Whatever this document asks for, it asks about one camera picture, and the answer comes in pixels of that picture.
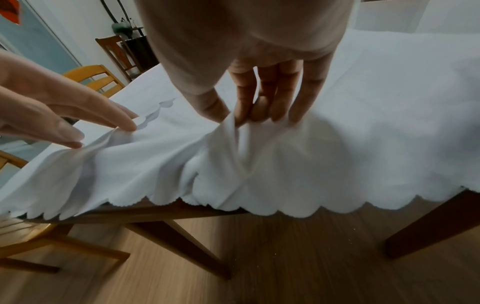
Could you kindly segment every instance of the wooden chair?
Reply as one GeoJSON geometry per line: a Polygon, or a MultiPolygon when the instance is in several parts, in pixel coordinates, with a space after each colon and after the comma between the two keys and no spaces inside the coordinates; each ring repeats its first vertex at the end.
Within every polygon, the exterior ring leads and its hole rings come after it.
{"type": "MultiPolygon", "coordinates": [[[[0,170],[7,164],[22,168],[27,161],[0,151],[0,170]]],[[[0,267],[33,272],[55,273],[58,267],[8,258],[47,245],[75,249],[85,253],[126,260],[130,253],[105,248],[68,236],[72,224],[36,224],[9,216],[0,217],[0,267]]]]}
{"type": "Polygon", "coordinates": [[[122,71],[125,77],[132,81],[138,77],[142,71],[141,66],[138,64],[138,60],[128,48],[127,44],[123,42],[120,36],[112,36],[107,38],[97,38],[95,41],[101,46],[101,48],[112,59],[116,66],[122,71]]]}
{"type": "Polygon", "coordinates": [[[114,87],[101,93],[107,98],[111,97],[113,94],[115,94],[116,92],[120,91],[125,87],[124,84],[121,83],[120,80],[117,77],[115,77],[115,75],[113,75],[103,65],[79,67],[66,72],[64,76],[72,79],[73,81],[82,82],[85,79],[91,78],[93,76],[101,75],[101,74],[106,74],[106,76],[103,78],[94,80],[89,84],[87,84],[86,86],[91,88],[92,90],[99,91],[104,87],[106,87],[107,85],[111,84],[112,82],[115,82],[116,85],[114,87]]]}

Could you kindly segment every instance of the wooden table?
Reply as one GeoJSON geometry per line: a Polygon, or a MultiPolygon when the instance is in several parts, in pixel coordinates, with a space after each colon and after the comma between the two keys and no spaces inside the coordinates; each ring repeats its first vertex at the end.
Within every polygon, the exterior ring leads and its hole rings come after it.
{"type": "Polygon", "coordinates": [[[59,220],[58,217],[55,217],[50,220],[37,218],[28,219],[28,221],[55,224],[122,224],[136,234],[185,258],[206,271],[221,278],[229,279],[231,273],[228,266],[223,264],[174,220],[242,213],[247,212],[243,209],[225,212],[209,206],[192,206],[181,199],[169,205],[156,206],[145,198],[129,207],[115,207],[104,204],[95,210],[65,220],[59,220]]]}

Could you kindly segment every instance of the floor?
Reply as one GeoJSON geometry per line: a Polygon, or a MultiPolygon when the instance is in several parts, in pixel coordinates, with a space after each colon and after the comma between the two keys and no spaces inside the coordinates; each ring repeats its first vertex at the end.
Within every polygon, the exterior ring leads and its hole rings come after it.
{"type": "Polygon", "coordinates": [[[1,304],[479,303],[480,229],[399,260],[383,240],[435,204],[399,211],[365,205],[307,219],[251,214],[178,223],[233,270],[222,281],[128,230],[77,225],[71,236],[131,252],[123,264],[59,248],[18,255],[60,266],[31,274],[0,269],[1,304]]]}

